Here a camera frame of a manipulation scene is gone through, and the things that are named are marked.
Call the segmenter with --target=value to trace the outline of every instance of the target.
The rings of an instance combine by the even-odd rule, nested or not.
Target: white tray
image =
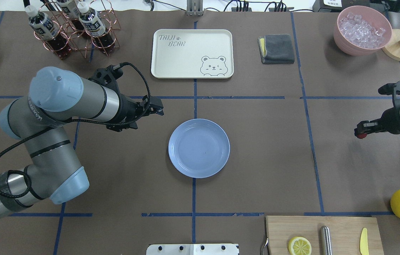
[[[156,78],[226,79],[233,75],[231,32],[224,29],[159,29],[153,37]]]

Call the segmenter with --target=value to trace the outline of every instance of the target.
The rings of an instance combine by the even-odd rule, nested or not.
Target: bottle label
[[[53,22],[51,19],[44,14],[44,19],[41,21],[41,23],[38,24],[32,24],[30,22],[30,26],[36,31],[36,33],[39,35],[39,37],[44,40],[52,40],[55,35],[58,33],[58,28],[54,26]]]
[[[341,0],[323,0],[323,3],[333,7],[342,7]]]
[[[65,3],[60,3],[57,1],[57,4],[61,7],[61,10],[69,19],[78,19],[80,11],[77,9],[77,4],[75,2],[75,0],[69,0]]]
[[[85,28],[93,37],[99,37],[106,33],[106,26],[102,22],[99,13],[96,13],[96,16],[91,21],[83,21],[82,19],[80,21],[85,24]]]

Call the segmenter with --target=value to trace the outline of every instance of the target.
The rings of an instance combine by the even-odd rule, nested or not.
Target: folded towel
[[[294,63],[294,51],[289,34],[267,34],[258,37],[263,64]]]

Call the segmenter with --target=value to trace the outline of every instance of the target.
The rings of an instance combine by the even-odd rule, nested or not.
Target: pink bowl
[[[365,49],[359,47],[357,45],[353,45],[350,41],[348,41],[343,34],[339,30],[339,23],[340,21],[347,16],[348,13],[354,13],[355,15],[359,14],[362,15],[362,19],[366,20],[370,25],[372,25],[375,29],[384,28],[386,32],[384,33],[384,42],[381,44],[379,48],[376,49]],[[370,7],[355,5],[348,8],[345,8],[339,14],[337,18],[336,25],[334,27],[334,40],[337,46],[342,50],[344,53],[347,53],[351,56],[363,56],[369,55],[384,46],[390,41],[392,36],[392,26],[390,25],[389,21],[386,19],[384,15],[378,12],[375,9]]]

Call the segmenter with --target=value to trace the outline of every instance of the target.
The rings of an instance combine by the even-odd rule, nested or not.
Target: bear illustration
[[[204,56],[201,58],[203,65],[200,68],[203,76],[221,76],[224,77],[228,71],[225,65],[226,58],[224,56],[219,56],[218,58],[210,58]]]

